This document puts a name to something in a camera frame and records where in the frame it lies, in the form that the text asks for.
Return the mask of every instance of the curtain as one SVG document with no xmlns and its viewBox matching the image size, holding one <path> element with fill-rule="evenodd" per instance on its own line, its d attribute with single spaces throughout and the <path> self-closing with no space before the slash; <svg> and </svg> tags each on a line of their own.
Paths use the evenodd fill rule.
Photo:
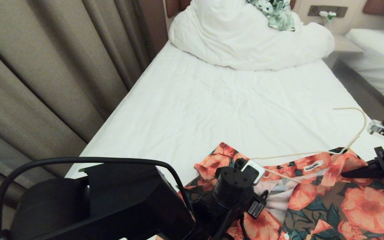
<svg viewBox="0 0 384 240">
<path fill-rule="evenodd" d="M 162 0 L 0 0 L 0 183 L 78 156 L 167 40 Z M 23 174 L 6 205 L 69 167 Z"/>
</svg>

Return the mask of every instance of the mattress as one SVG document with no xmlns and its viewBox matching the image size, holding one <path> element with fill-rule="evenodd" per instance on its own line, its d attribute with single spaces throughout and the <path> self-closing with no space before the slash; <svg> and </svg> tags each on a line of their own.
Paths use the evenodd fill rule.
<svg viewBox="0 0 384 240">
<path fill-rule="evenodd" d="M 344 55 L 341 60 L 384 95 L 384 30 L 352 29 L 346 37 L 364 54 Z"/>
<path fill-rule="evenodd" d="M 219 143 L 269 157 L 346 146 L 362 114 L 322 60 L 281 71 L 210 65 L 167 43 L 81 156 L 146 158 L 174 167 L 183 184 Z M 384 140 L 364 132 L 352 149 L 366 160 Z M 302 156 L 257 161 L 269 166 Z M 69 178 L 92 164 L 74 164 Z M 175 186 L 168 171 L 161 170 Z"/>
</svg>

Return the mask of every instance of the power outlet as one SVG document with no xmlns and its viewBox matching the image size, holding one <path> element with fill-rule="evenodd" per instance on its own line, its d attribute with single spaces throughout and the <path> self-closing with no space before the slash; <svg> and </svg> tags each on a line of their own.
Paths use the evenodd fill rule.
<svg viewBox="0 0 384 240">
<path fill-rule="evenodd" d="M 343 18 L 348 11 L 348 7 L 312 5 L 309 9 L 308 16 L 319 16 L 321 11 L 335 12 L 337 18 Z"/>
</svg>

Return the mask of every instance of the white hanger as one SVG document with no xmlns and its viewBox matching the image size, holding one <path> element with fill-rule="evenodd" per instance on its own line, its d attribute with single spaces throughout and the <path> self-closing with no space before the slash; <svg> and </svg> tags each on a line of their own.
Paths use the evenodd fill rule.
<svg viewBox="0 0 384 240">
<path fill-rule="evenodd" d="M 303 152 L 303 153 L 296 153 L 296 154 L 288 154 L 288 155 L 281 155 L 281 156 L 273 156 L 273 157 L 264 157 L 264 158 L 252 158 L 251 160 L 254 160 L 254 159 L 270 159 L 270 158 L 282 158 L 282 157 L 289 157 L 289 156 L 296 156 L 296 155 L 305 155 L 305 154 L 312 154 L 312 153 L 322 153 L 322 152 L 328 152 L 330 154 L 335 154 L 335 155 L 341 155 L 343 154 L 344 152 L 346 152 L 351 146 L 353 143 L 355 143 L 355 141 L 359 138 L 359 136 L 361 135 L 361 133 L 365 130 L 366 126 L 367 126 L 367 117 L 365 116 L 365 113 L 364 111 L 362 111 L 361 109 L 359 108 L 333 108 L 333 110 L 343 110 L 343 109 L 355 109 L 355 110 L 358 110 L 361 112 L 362 116 L 364 117 L 364 125 L 362 126 L 362 129 L 358 132 L 358 134 L 349 142 L 349 144 L 346 145 L 346 147 L 344 147 L 340 152 L 330 152 L 330 151 L 318 151 L 318 152 Z M 276 174 L 276 175 L 279 175 L 281 176 L 282 178 L 286 178 L 286 179 L 290 179 L 291 181 L 295 181 L 295 182 L 298 182 L 300 183 L 300 181 L 297 181 L 295 179 L 292 179 L 288 176 L 285 176 L 285 175 L 282 175 L 280 173 L 277 173 L 275 171 L 272 171 L 272 170 L 269 170 L 269 169 L 266 169 L 266 171 L 270 172 L 270 173 L 273 173 L 273 174 Z"/>
</svg>

